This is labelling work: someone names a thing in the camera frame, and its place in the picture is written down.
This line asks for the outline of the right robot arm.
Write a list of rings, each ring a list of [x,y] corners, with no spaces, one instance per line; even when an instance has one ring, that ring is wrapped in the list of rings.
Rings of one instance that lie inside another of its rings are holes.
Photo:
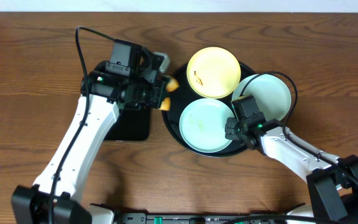
[[[276,220],[284,223],[358,223],[358,157],[324,152],[294,135],[263,113],[228,118],[226,137],[275,159],[303,179],[311,204],[302,205]]]

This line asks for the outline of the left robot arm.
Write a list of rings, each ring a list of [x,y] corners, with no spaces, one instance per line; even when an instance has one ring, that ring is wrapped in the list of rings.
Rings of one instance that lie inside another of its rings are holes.
[[[104,138],[124,108],[167,110],[172,77],[167,54],[113,52],[81,83],[73,120],[56,153],[32,187],[17,186],[11,205],[17,223],[113,223],[102,205],[81,206],[86,180]]]

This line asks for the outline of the green yellow sponge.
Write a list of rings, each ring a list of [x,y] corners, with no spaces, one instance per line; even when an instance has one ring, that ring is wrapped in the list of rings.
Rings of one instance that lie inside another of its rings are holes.
[[[166,75],[162,77],[162,80],[165,82],[165,87],[163,88],[163,98],[159,110],[168,111],[171,105],[170,93],[179,87],[179,83],[175,78]]]

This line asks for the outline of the mint plate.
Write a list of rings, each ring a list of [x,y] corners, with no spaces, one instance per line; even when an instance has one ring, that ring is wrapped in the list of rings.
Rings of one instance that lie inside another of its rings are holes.
[[[179,128],[183,140],[197,152],[213,153],[228,147],[225,125],[234,113],[222,101],[202,98],[190,103],[180,116]]]
[[[282,120],[291,107],[289,88],[281,79],[273,75],[261,75],[250,82],[242,92],[248,81],[254,77],[255,75],[251,75],[239,82],[232,94],[232,99],[243,95],[252,95],[267,121],[271,119]]]

